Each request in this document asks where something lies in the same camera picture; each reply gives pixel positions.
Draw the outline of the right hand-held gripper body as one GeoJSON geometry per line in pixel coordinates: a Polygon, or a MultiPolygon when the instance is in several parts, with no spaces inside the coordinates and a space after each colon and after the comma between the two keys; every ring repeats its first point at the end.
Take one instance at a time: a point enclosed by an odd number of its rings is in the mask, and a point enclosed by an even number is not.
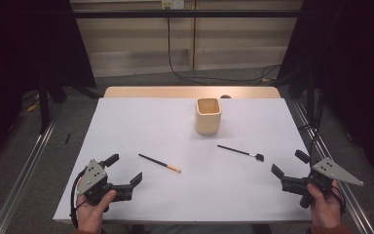
{"type": "Polygon", "coordinates": [[[322,159],[311,166],[311,171],[307,177],[291,177],[280,173],[280,183],[282,190],[289,193],[301,195],[300,206],[304,209],[310,207],[315,201],[308,191],[307,185],[313,184],[320,192],[326,196],[332,193],[332,182],[334,180],[344,181],[357,186],[362,186],[363,181],[359,180],[341,166],[329,158],[322,159]]]}

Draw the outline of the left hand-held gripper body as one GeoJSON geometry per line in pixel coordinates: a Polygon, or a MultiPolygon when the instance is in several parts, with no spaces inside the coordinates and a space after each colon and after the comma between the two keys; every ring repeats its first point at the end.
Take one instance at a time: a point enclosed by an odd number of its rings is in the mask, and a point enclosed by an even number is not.
{"type": "Polygon", "coordinates": [[[85,195],[91,206],[98,205],[103,196],[111,190],[116,191],[114,202],[130,201],[133,187],[130,184],[114,185],[109,183],[105,168],[100,166],[100,162],[91,159],[82,173],[81,182],[76,188],[76,195],[78,197],[85,195]]]}

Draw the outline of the black pencil with orange end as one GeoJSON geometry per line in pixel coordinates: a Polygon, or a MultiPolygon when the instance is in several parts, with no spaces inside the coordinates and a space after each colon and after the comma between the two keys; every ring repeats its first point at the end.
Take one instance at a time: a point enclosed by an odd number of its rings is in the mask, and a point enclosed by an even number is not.
{"type": "Polygon", "coordinates": [[[148,157],[148,156],[146,156],[146,155],[138,154],[138,156],[139,156],[139,157],[142,157],[142,158],[144,158],[144,159],[146,159],[146,160],[148,160],[148,161],[151,161],[151,162],[153,162],[153,163],[155,163],[155,164],[158,164],[158,165],[160,165],[160,166],[163,166],[163,167],[165,167],[165,168],[168,168],[168,169],[170,169],[170,170],[173,170],[173,171],[175,171],[175,172],[177,172],[177,173],[179,173],[179,174],[181,174],[181,172],[182,172],[182,171],[181,171],[180,169],[178,169],[176,166],[166,164],[166,163],[164,163],[164,162],[161,162],[161,161],[159,161],[159,160],[153,159],[153,158],[148,157]]]}

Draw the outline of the black pen with silver band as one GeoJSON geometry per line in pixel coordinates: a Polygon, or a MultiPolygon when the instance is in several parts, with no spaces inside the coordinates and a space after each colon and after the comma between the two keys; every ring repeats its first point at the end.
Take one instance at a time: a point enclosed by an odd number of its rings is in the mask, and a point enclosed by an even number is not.
{"type": "Polygon", "coordinates": [[[252,153],[248,153],[248,152],[245,152],[245,151],[242,151],[242,150],[239,150],[239,149],[231,148],[231,147],[220,145],[220,144],[217,144],[217,147],[253,157],[257,161],[260,161],[260,162],[264,162],[264,160],[265,160],[264,155],[262,155],[262,154],[258,154],[258,153],[257,154],[252,154],[252,153]]]}

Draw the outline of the beige square pen holder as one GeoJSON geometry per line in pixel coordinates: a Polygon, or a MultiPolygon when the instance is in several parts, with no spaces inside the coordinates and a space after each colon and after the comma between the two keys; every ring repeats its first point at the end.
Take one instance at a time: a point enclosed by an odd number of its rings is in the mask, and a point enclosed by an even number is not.
{"type": "Polygon", "coordinates": [[[221,114],[218,98],[199,98],[196,102],[196,131],[201,135],[216,134],[220,126],[221,114]]]}

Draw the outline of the person's left hand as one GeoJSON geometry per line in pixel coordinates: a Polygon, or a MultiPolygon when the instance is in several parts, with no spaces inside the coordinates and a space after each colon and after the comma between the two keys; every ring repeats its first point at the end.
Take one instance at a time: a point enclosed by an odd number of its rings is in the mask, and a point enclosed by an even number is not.
{"type": "Polygon", "coordinates": [[[102,229],[102,217],[104,210],[114,200],[116,191],[111,190],[106,193],[98,205],[91,206],[87,202],[85,195],[77,198],[76,216],[78,220],[78,230],[100,231],[102,229]]]}

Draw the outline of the person's right hand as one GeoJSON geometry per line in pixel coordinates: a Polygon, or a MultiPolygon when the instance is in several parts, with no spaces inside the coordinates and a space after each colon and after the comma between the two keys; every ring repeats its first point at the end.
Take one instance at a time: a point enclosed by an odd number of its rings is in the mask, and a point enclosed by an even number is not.
{"type": "Polygon", "coordinates": [[[332,193],[324,196],[313,184],[307,185],[309,193],[315,199],[311,204],[311,218],[314,227],[334,228],[341,224],[341,204],[337,182],[332,182],[332,193]]]}

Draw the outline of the white table sheet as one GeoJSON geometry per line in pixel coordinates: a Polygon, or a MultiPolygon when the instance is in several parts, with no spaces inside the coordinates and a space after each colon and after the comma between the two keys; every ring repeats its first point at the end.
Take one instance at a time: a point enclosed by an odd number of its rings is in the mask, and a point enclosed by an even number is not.
{"type": "Polygon", "coordinates": [[[300,198],[282,191],[275,164],[288,176],[306,176],[308,165],[295,157],[305,144],[282,98],[228,98],[221,102],[216,134],[195,130],[192,98],[103,98],[93,115],[73,171],[91,159],[113,154],[107,169],[114,184],[143,179],[127,202],[110,206],[107,222],[253,223],[305,221],[300,198]],[[252,154],[264,162],[217,144],[252,154]],[[181,174],[148,161],[143,154],[176,166],[181,174]]]}

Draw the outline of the light wooden table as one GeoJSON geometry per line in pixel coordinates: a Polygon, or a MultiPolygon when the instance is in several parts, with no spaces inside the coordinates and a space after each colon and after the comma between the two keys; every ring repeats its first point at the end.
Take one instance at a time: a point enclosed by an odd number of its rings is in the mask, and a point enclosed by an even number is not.
{"type": "Polygon", "coordinates": [[[274,87],[145,86],[109,87],[106,98],[280,98],[274,87]]]}

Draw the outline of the black curtain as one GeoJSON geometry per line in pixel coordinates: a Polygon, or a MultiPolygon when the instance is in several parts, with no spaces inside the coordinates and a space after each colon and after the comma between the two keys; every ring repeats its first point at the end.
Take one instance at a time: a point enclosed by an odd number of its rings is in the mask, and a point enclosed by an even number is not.
{"type": "Polygon", "coordinates": [[[70,0],[0,0],[0,147],[22,96],[42,82],[53,98],[63,86],[95,86],[70,0]]]}
{"type": "Polygon", "coordinates": [[[278,78],[314,83],[374,167],[374,0],[303,0],[278,78]]]}

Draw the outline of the aluminium floor rail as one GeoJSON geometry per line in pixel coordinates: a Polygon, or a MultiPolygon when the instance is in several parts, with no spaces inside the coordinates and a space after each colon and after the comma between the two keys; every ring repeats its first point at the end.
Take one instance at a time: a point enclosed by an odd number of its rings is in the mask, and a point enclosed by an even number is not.
{"type": "MultiPolygon", "coordinates": [[[[298,118],[304,125],[308,125],[307,109],[300,100],[293,100],[292,106],[295,108],[298,118]]],[[[313,144],[313,152],[317,153],[320,159],[333,159],[320,133],[311,128],[307,128],[307,133],[311,143],[313,144]]],[[[346,209],[353,219],[359,234],[374,234],[374,228],[365,213],[362,205],[356,198],[351,184],[339,181],[339,188],[346,200],[346,209]]]]}
{"type": "Polygon", "coordinates": [[[22,168],[14,186],[11,189],[9,196],[0,208],[0,234],[5,234],[7,228],[17,210],[21,197],[24,194],[26,186],[30,181],[33,172],[47,146],[52,132],[56,125],[56,121],[61,112],[62,106],[58,106],[55,110],[53,118],[50,120],[45,131],[40,134],[34,144],[33,149],[29,153],[28,159],[22,168]]]}

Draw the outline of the black stand post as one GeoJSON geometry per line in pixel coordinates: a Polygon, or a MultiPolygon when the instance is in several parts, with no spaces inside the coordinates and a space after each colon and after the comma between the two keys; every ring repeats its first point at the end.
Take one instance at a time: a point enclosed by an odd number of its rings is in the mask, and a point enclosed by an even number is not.
{"type": "Polygon", "coordinates": [[[315,77],[312,71],[309,72],[307,88],[307,115],[311,125],[315,124],[315,77]]]}
{"type": "Polygon", "coordinates": [[[47,87],[45,84],[45,77],[42,76],[39,80],[39,86],[38,86],[38,92],[39,92],[39,103],[40,103],[40,112],[41,112],[41,130],[40,133],[43,134],[49,124],[50,124],[50,112],[49,112],[49,106],[48,106],[48,93],[47,93],[47,87]]]}

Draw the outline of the black horizontal frame bar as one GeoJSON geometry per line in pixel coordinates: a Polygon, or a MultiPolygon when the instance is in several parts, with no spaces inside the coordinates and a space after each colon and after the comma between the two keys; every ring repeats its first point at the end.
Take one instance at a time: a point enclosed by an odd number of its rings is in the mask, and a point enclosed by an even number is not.
{"type": "Polygon", "coordinates": [[[138,19],[138,18],[298,18],[297,10],[134,10],[73,12],[77,19],[138,19]]]}

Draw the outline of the white wall socket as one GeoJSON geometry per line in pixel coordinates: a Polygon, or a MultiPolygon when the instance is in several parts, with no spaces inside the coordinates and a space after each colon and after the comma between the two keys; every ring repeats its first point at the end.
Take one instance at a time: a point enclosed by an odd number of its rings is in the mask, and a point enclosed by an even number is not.
{"type": "Polygon", "coordinates": [[[183,10],[184,0],[161,0],[163,10],[183,10]]]}

